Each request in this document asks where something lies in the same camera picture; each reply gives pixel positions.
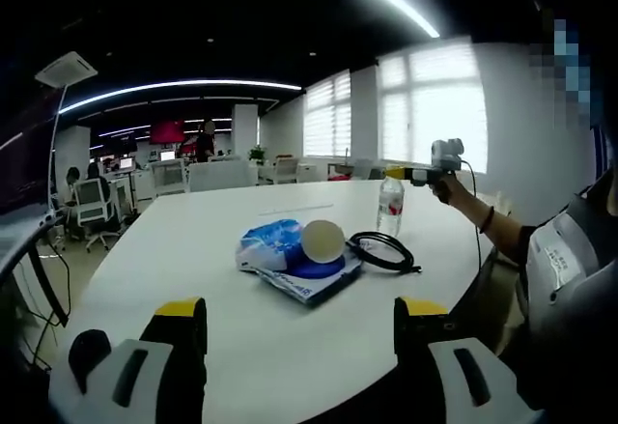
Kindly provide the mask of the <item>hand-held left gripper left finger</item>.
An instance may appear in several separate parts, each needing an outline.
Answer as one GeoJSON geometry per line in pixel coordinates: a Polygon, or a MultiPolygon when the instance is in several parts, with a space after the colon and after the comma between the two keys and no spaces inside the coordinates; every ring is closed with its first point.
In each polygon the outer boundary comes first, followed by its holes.
{"type": "Polygon", "coordinates": [[[207,351],[200,297],[160,306],[139,338],[118,345],[85,330],[51,371],[50,407],[60,423],[199,423],[207,351]]]}

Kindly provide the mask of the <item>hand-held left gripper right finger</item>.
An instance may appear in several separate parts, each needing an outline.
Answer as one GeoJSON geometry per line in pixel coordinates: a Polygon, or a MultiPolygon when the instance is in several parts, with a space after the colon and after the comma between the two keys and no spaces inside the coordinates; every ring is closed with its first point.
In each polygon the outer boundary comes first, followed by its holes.
{"type": "Polygon", "coordinates": [[[515,374],[438,303],[394,300],[394,353],[422,423],[529,423],[515,374]]]}

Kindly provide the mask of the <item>person's right hand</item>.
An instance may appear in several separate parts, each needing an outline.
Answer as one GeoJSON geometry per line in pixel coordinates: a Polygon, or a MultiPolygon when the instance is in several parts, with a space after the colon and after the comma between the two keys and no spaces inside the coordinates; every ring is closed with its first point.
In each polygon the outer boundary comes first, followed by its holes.
{"type": "Polygon", "coordinates": [[[489,207],[470,193],[455,175],[443,175],[430,189],[444,204],[463,214],[477,228],[481,227],[489,207]]]}

